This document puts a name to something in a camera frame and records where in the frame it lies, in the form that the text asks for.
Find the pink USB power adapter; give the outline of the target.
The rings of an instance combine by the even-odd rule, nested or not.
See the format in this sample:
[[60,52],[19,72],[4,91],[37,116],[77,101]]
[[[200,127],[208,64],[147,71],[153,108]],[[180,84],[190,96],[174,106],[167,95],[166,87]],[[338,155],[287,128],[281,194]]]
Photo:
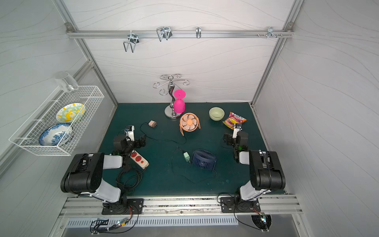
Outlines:
[[151,121],[148,123],[148,125],[149,125],[150,127],[152,127],[152,128],[155,128],[155,127],[157,126],[157,122],[154,121],[154,120],[151,120]]

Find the green USB power adapter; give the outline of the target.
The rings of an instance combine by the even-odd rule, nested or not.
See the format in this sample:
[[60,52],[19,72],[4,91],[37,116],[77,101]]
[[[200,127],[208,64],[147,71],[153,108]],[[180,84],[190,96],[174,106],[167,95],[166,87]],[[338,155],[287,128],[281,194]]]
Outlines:
[[183,156],[186,162],[190,163],[191,162],[191,157],[188,154],[188,152],[183,152]]

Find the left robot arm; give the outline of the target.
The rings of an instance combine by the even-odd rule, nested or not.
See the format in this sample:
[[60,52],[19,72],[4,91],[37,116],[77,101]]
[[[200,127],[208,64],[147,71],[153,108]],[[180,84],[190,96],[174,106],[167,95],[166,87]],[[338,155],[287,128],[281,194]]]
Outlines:
[[[60,187],[64,193],[89,196],[105,203],[122,203],[122,196],[132,194],[140,184],[148,166],[137,148],[146,146],[146,135],[132,140],[119,135],[114,138],[114,150],[105,153],[76,154],[62,178]],[[103,171],[121,169],[116,186],[103,179]]]

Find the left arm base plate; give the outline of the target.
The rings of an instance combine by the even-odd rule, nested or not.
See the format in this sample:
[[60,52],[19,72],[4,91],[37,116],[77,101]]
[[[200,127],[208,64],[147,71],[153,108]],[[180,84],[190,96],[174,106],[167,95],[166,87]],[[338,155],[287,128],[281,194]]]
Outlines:
[[127,198],[115,203],[103,203],[102,215],[141,214],[144,205],[143,198]]

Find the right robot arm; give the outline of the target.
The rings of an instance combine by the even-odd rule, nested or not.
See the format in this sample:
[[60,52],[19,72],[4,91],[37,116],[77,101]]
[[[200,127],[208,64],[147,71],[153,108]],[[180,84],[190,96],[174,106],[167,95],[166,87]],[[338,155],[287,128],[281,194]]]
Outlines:
[[223,141],[233,148],[234,160],[249,166],[249,181],[236,192],[236,199],[256,201],[260,196],[283,190],[286,178],[275,151],[249,150],[248,133],[225,133]]

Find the white red power strip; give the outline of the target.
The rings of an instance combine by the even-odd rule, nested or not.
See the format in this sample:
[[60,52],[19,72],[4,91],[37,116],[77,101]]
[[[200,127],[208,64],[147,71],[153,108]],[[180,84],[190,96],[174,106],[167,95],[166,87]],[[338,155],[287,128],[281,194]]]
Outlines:
[[149,166],[149,162],[135,150],[131,152],[130,158],[143,170]]

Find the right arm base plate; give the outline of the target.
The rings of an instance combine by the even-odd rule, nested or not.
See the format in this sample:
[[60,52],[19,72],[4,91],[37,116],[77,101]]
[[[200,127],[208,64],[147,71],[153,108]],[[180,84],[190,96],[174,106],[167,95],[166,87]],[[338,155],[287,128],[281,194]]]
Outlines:
[[221,197],[218,199],[223,213],[258,213],[261,206],[256,201],[236,200],[234,197]]

